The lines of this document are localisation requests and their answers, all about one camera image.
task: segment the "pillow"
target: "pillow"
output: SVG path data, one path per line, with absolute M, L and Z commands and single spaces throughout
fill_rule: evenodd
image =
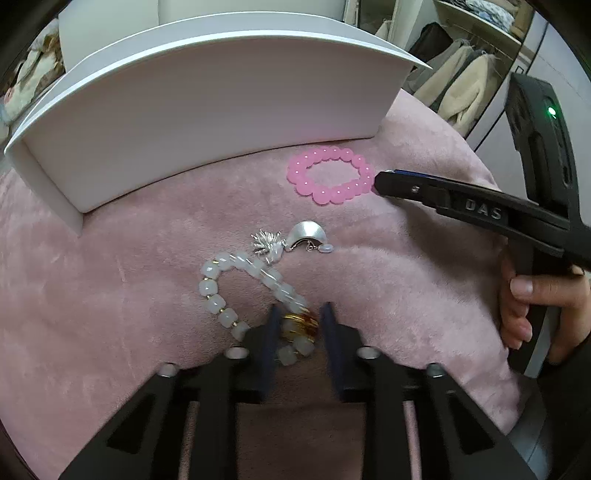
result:
M 490 172 L 434 112 L 400 92 L 373 138 L 344 141 L 376 169 L 406 168 L 494 187 Z M 40 480 L 55 480 L 162 362 L 183 368 L 233 344 L 197 291 L 203 263 L 249 246 L 259 228 L 312 219 L 335 250 L 284 254 L 277 269 L 313 309 L 396 361 L 441 362 L 505 432 L 520 409 L 496 321 L 502 239 L 405 200 L 342 205 L 300 197 L 285 175 L 306 146 L 195 168 L 104 205 L 81 237 L 9 171 L 0 177 L 0 418 Z M 343 162 L 314 166 L 326 184 Z M 220 294 L 252 325 L 273 302 L 232 270 Z M 358 479 L 363 414 L 338 404 L 320 348 L 278 368 L 266 405 L 240 410 L 241 479 Z

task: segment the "pink bead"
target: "pink bead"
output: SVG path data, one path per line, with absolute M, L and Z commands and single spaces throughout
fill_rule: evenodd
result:
M 343 183 L 343 188 L 345 190 L 345 200 L 353 200 L 355 198 L 353 182 L 348 181 L 347 183 Z
M 301 155 L 304 168 L 309 168 L 314 164 L 311 152 L 304 152 Z
M 300 177 L 304 174 L 303 168 L 288 168 L 287 169 L 287 180 L 289 183 L 293 183 L 294 185 L 298 182 Z
M 289 168 L 290 170 L 300 170 L 303 171 L 305 168 L 309 167 L 310 165 L 307 165 L 307 159 L 303 157 L 303 155 L 300 155 L 298 157 L 294 157 L 290 160 L 287 168 Z
M 373 179 L 375 177 L 375 169 L 371 165 L 365 164 L 359 169 L 359 176 L 362 179 Z
M 340 185 L 338 187 L 332 187 L 330 189 L 330 201 L 337 205 L 343 203 L 346 199 L 345 188 Z
M 361 191 L 363 193 L 369 193 L 371 191 L 371 181 L 370 180 L 364 180 L 361 183 Z
M 342 148 L 340 151 L 340 158 L 342 161 L 353 160 L 353 151 L 350 148 Z
M 320 158 L 324 161 L 330 160 L 330 147 L 320 147 Z
M 312 199 L 318 205 L 326 205 L 330 202 L 330 188 L 323 187 L 322 185 L 317 185 L 314 187 L 314 191 L 312 192 Z
M 350 185 L 352 186 L 352 188 L 353 188 L 353 192 L 354 192 L 355 196 L 357 196 L 357 195 L 361 195 L 361 194 L 363 193 L 363 191 L 362 191 L 362 187 L 361 187 L 362 183 L 363 183 L 363 182 L 362 182 L 361 180 L 351 180 L 351 181 L 349 182 L 349 184 L 350 184 Z
M 330 159 L 331 160 L 340 159 L 340 148 L 339 147 L 335 147 L 334 145 L 331 145 L 329 147 L 329 151 L 330 151 Z
M 363 155 L 355 155 L 351 160 L 351 165 L 353 165 L 355 168 L 359 168 L 365 165 L 365 158 Z
M 308 152 L 308 155 L 312 159 L 312 163 L 320 163 L 322 161 L 322 153 L 319 148 L 315 148 Z
M 308 195 L 312 195 L 315 186 L 313 181 L 300 177 L 298 183 L 295 184 L 295 190 L 300 195 L 307 197 Z

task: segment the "beige jacket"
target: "beige jacket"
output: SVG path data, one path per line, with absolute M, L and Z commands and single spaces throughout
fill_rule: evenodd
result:
M 437 113 L 464 137 L 495 94 L 500 78 L 495 56 L 482 55 L 447 90 Z
M 415 92 L 414 97 L 421 100 L 423 104 L 431 106 L 473 51 L 474 49 L 470 45 L 458 48 L 457 52 L 423 83 L 423 86 Z

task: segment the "silver charm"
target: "silver charm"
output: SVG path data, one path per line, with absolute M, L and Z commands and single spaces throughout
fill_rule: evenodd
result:
M 295 247 L 306 243 L 306 250 L 318 250 L 322 253 L 333 251 L 333 246 L 329 244 L 326 233 L 318 223 L 312 220 L 305 220 L 296 224 L 286 238 L 281 237 L 281 232 L 271 233 L 259 230 L 254 238 L 253 253 L 258 256 L 265 256 L 268 265 L 281 259 L 283 250 L 291 252 Z

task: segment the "pink velvet cloth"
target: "pink velvet cloth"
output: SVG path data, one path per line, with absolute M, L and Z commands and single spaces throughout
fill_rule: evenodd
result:
M 338 143 L 377 169 L 405 168 L 494 186 L 468 145 L 400 92 L 378 134 Z M 296 249 L 278 270 L 312 308 L 398 362 L 441 362 L 504 431 L 519 414 L 517 378 L 496 327 L 502 239 L 422 205 L 375 194 L 316 205 L 285 178 L 306 147 L 231 158 L 130 193 L 70 232 L 14 171 L 0 177 L 0 418 L 41 480 L 54 480 L 161 362 L 192 367 L 232 344 L 197 284 L 216 253 L 259 228 L 324 226 L 331 254 Z M 314 166 L 326 184 L 342 162 Z M 243 272 L 220 294 L 261 323 L 271 293 Z M 333 398 L 322 351 L 277 371 L 265 406 L 241 408 L 241 479 L 358 479 L 362 410 Z

